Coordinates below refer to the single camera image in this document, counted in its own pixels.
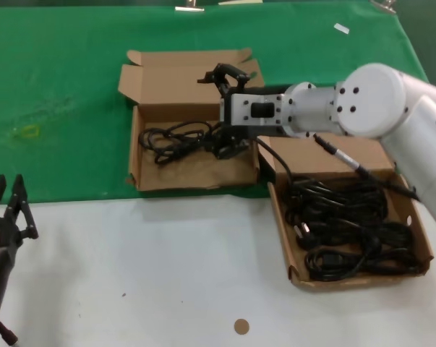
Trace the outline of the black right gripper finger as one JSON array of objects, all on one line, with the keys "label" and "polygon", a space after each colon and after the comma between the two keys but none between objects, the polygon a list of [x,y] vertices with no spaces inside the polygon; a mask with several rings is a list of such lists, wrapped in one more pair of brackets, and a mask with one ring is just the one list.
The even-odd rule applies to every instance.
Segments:
[{"label": "black right gripper finger", "polygon": [[205,145],[205,150],[212,153],[218,160],[226,160],[249,149],[248,140],[238,140],[231,138],[229,140],[214,139]]},{"label": "black right gripper finger", "polygon": [[[227,80],[227,76],[235,79],[236,87],[232,87]],[[209,72],[205,73],[202,79],[198,79],[200,84],[214,84],[221,95],[230,95],[232,93],[243,93],[245,85],[250,81],[250,76],[230,64],[219,63]]]}]

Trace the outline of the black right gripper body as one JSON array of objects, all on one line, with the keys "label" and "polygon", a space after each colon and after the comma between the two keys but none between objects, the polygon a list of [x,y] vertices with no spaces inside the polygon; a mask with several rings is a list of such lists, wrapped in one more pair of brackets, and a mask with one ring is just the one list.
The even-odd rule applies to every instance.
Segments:
[{"label": "black right gripper body", "polygon": [[252,140],[258,133],[253,127],[224,126],[220,130],[220,135],[225,140]]}]

